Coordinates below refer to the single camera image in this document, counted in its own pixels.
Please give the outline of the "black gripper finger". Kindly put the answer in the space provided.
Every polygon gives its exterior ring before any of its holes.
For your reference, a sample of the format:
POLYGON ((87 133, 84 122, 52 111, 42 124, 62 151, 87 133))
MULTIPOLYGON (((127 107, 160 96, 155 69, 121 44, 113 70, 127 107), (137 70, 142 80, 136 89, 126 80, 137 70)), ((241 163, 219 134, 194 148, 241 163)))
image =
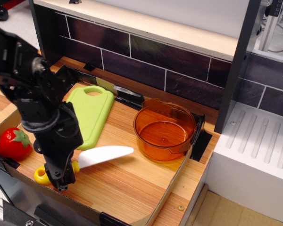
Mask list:
POLYGON ((52 174, 53 185, 59 192, 63 192, 68 189, 69 184, 75 182, 75 173, 73 165, 68 162, 64 168, 55 168, 52 174))

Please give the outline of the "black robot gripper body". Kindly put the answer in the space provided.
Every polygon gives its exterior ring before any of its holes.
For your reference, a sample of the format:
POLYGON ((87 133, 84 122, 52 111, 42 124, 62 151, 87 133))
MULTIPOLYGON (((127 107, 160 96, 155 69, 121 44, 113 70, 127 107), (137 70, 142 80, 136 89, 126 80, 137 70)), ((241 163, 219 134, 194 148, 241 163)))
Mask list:
POLYGON ((53 127, 35 134, 34 148, 43 154, 45 171, 53 184, 55 168, 64 168, 71 162, 74 150, 83 143, 78 119, 72 103, 63 102, 58 108, 58 119, 53 127))

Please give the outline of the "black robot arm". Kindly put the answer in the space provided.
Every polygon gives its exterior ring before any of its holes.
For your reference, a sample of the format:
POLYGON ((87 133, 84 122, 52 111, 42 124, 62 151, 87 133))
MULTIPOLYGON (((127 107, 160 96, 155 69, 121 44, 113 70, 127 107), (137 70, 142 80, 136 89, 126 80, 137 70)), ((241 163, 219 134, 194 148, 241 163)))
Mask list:
POLYGON ((71 159, 83 143, 73 105, 63 101, 74 82, 67 67, 53 73, 35 47, 0 29, 0 90, 34 134, 34 150, 43 155, 45 173, 59 191, 75 182, 71 159))

